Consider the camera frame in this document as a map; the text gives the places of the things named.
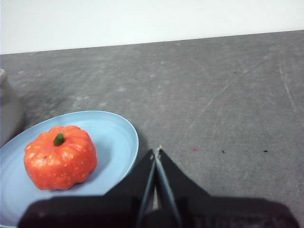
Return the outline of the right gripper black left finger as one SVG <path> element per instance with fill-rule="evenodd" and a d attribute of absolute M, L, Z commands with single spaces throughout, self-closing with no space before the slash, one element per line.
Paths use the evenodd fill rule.
<path fill-rule="evenodd" d="M 104 195 L 53 197 L 32 203 L 19 228 L 134 228 L 149 205 L 153 150 Z"/>

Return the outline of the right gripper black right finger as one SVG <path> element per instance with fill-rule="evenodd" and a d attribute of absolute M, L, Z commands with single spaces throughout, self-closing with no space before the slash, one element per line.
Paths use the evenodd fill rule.
<path fill-rule="evenodd" d="M 165 206 L 183 228 L 297 228 L 287 206 L 262 198 L 212 196 L 185 175 L 162 150 L 156 151 Z"/>

